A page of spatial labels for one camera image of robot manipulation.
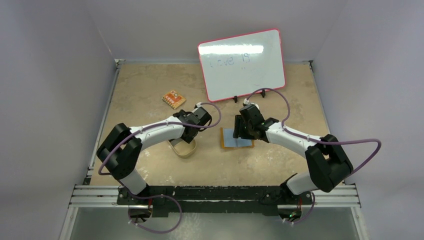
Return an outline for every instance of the wire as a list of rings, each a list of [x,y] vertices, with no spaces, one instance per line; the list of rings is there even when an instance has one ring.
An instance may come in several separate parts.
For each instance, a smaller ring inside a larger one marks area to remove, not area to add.
[[[301,196],[299,197],[299,206],[298,206],[298,208],[299,209],[302,208],[302,197]]]
[[[178,207],[178,210],[179,210],[179,218],[178,218],[178,221],[176,222],[176,224],[172,228],[170,228],[168,230],[159,231],[159,230],[154,230],[154,229],[145,227],[143,225],[140,225],[137,222],[134,222],[133,219],[131,218],[130,209],[128,209],[128,219],[129,219],[129,222],[132,223],[133,225],[135,225],[136,227],[139,227],[141,229],[144,229],[144,230],[146,230],[148,232],[151,232],[151,233],[154,233],[154,234],[167,234],[167,233],[170,233],[170,232],[174,231],[180,225],[181,220],[183,219],[183,209],[181,208],[180,203],[175,198],[173,198],[171,196],[168,196],[168,195],[137,196],[137,195],[133,194],[128,188],[126,190],[127,190],[127,192],[129,193],[129,195],[133,199],[138,199],[138,200],[147,200],[147,199],[150,200],[150,199],[157,199],[157,198],[167,198],[167,199],[173,201],[176,204],[176,206]]]
[[[124,145],[126,142],[128,142],[128,140],[130,140],[132,137],[136,136],[137,134],[140,134],[141,132],[144,132],[146,130],[152,129],[152,128],[156,128],[156,127],[160,127],[160,126],[164,126],[164,125],[169,125],[169,124],[175,124],[175,125],[183,125],[186,127],[192,127],[192,128],[198,128],[198,129],[209,129],[209,128],[213,128],[216,125],[218,125],[221,121],[221,110],[218,108],[218,106],[214,103],[211,102],[202,102],[200,103],[200,105],[211,105],[213,107],[216,108],[216,110],[218,111],[219,114],[219,118],[218,120],[212,124],[212,125],[208,125],[208,126],[199,126],[199,125],[194,125],[194,124],[189,124],[189,123],[184,123],[184,122],[179,122],[179,121],[170,121],[170,122],[159,122],[159,123],[155,123],[155,124],[151,124],[148,126],[145,126],[142,128],[142,130],[137,130],[133,133],[131,133],[130,135],[128,135],[126,138],[124,138],[120,143],[118,143],[113,149],[112,151],[110,151],[109,155],[107,155],[107,157],[104,159],[104,161],[101,163],[100,167],[98,168],[98,174],[101,176],[106,176],[106,175],[111,175],[109,172],[102,172],[103,168],[106,166],[106,164],[108,163],[109,159],[111,158],[111,156],[122,146]]]
[[[151,124],[151,125],[145,126],[145,127],[142,128],[142,130],[137,130],[137,131],[131,133],[130,135],[128,135],[120,143],[118,143],[112,149],[112,151],[110,151],[110,153],[107,155],[107,157],[104,159],[104,161],[101,163],[100,167],[98,168],[98,174],[99,175],[102,175],[102,176],[111,175],[109,172],[102,172],[103,168],[108,163],[108,161],[111,158],[111,156],[122,145],[124,145],[126,142],[128,142],[132,137],[136,136],[137,134],[140,134],[142,131],[146,131],[146,130],[149,130],[149,129],[152,129],[152,128],[156,128],[156,127],[164,126],[164,125],[169,125],[169,124],[183,125],[183,126],[186,126],[186,127],[192,127],[192,128],[198,128],[198,129],[209,129],[209,128],[213,128],[216,125],[218,125],[220,123],[221,117],[222,117],[221,110],[218,108],[218,106],[216,104],[214,104],[214,103],[211,103],[211,102],[201,102],[200,105],[211,105],[211,106],[213,106],[213,107],[216,108],[216,110],[218,111],[218,114],[219,114],[219,118],[218,118],[218,120],[214,124],[210,125],[210,122],[209,122],[209,125],[207,125],[207,126],[199,126],[199,125],[194,125],[194,124],[189,124],[189,123],[183,123],[183,122],[178,122],[178,121],[170,121],[170,122],[159,122],[159,123],[155,123],[155,124]],[[175,198],[173,198],[171,196],[167,196],[167,195],[137,196],[137,195],[133,194],[121,181],[118,180],[118,182],[124,188],[126,188],[126,190],[129,193],[129,195],[131,195],[131,197],[134,198],[134,199],[138,199],[138,200],[147,200],[148,199],[148,200],[150,200],[150,199],[156,199],[156,198],[167,198],[167,199],[173,201],[177,205],[177,207],[179,209],[178,222],[175,224],[175,226],[173,226],[172,228],[170,228],[168,230],[165,230],[165,231],[158,231],[158,230],[150,229],[150,228],[147,228],[147,227],[145,227],[143,225],[138,224],[137,222],[134,222],[131,219],[130,209],[128,209],[128,218],[129,218],[130,223],[132,223],[135,226],[137,226],[139,228],[142,228],[142,229],[144,229],[144,230],[146,230],[148,232],[154,233],[154,234],[166,234],[166,233],[172,232],[173,230],[175,230],[180,225],[181,219],[183,218],[183,210],[181,209],[180,203],[178,203],[178,201]]]
[[[208,125],[208,126],[210,126],[210,125],[211,125],[211,123],[212,123],[212,116],[210,116],[210,120],[209,120],[209,122],[207,123],[207,125]],[[199,130],[199,132],[203,132],[203,131],[205,131],[205,130],[206,130],[206,128],[203,128],[203,129]]]
[[[309,210],[307,211],[307,213],[301,219],[299,219],[297,221],[292,221],[292,222],[290,222],[291,224],[294,225],[294,224],[301,223],[303,220],[305,220],[312,213],[312,210],[314,209],[314,206],[315,206],[315,194],[312,191],[310,192],[310,194],[312,195],[312,205],[310,206]]]
[[[147,205],[147,209],[150,213],[152,213],[152,209],[150,208],[152,206],[152,203],[153,203],[153,198],[150,198],[148,200],[148,205]]]
[[[301,138],[301,139],[312,141],[314,143],[322,144],[322,145],[352,145],[352,144],[363,144],[363,143],[376,142],[377,143],[377,147],[375,148],[375,150],[357,168],[355,168],[350,173],[349,176],[352,176],[354,173],[356,173],[357,171],[359,171],[363,166],[365,166],[379,152],[379,150],[382,147],[382,142],[379,139],[377,139],[377,138],[367,138],[367,139],[360,139],[360,140],[353,140],[353,141],[321,141],[321,140],[314,139],[314,138],[308,138],[307,136],[301,135],[299,133],[292,132],[292,131],[288,130],[286,128],[286,126],[285,126],[285,122],[290,117],[290,105],[289,105],[289,101],[287,101],[287,98],[281,92],[279,92],[279,91],[277,91],[275,89],[272,89],[272,88],[264,87],[264,88],[260,88],[260,89],[258,89],[256,91],[252,92],[246,99],[249,100],[251,98],[251,96],[253,96],[257,92],[261,92],[262,90],[273,91],[273,92],[279,94],[284,99],[285,104],[287,105],[287,116],[281,121],[281,126],[282,126],[283,130],[286,131],[288,134],[291,134],[291,135],[293,135],[295,137],[298,137],[298,138]]]

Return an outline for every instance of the white wall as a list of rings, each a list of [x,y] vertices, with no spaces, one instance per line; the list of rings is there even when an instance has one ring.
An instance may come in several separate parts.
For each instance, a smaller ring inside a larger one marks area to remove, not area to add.
[[[0,233],[58,239],[114,75],[83,0],[0,0]]]
[[[382,140],[349,179],[371,239],[423,239],[423,43],[422,0],[349,0],[315,58],[331,132]],[[374,147],[346,148],[357,166]]]
[[[87,0],[113,57],[198,61],[200,42],[278,28],[286,61],[312,60],[347,0]]]

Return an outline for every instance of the whiteboard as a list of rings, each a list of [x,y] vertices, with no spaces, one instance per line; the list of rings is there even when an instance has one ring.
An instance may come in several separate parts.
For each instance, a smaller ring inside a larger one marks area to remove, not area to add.
[[[211,102],[286,84],[278,29],[202,42],[197,49]]]

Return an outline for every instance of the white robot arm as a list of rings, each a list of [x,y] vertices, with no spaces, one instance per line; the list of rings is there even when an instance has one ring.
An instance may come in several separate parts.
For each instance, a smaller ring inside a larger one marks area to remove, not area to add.
[[[295,174],[286,180],[286,187],[293,195],[320,189],[330,192],[354,170],[340,145],[324,145],[310,141],[338,142],[333,135],[324,137],[309,135],[293,128],[282,126],[274,118],[264,119],[255,103],[244,104],[240,115],[235,116],[234,138],[256,139],[285,147],[304,157],[308,172]],[[293,135],[306,136],[306,139]]]
[[[147,187],[146,181],[135,169],[141,151],[168,140],[182,139],[190,143],[198,132],[204,130],[201,127],[209,128],[217,124],[210,125],[212,117],[200,105],[198,103],[192,112],[180,110],[165,120],[144,126],[117,124],[96,152],[102,161],[99,174],[112,175],[131,193],[139,194]],[[109,173],[102,173],[103,167]]]

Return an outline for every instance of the tan bowl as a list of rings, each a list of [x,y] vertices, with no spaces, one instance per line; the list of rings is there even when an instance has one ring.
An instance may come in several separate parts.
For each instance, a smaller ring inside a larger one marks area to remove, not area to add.
[[[196,140],[194,139],[190,143],[182,139],[174,139],[172,142],[168,141],[168,143],[174,153],[182,159],[190,157],[196,151]]]

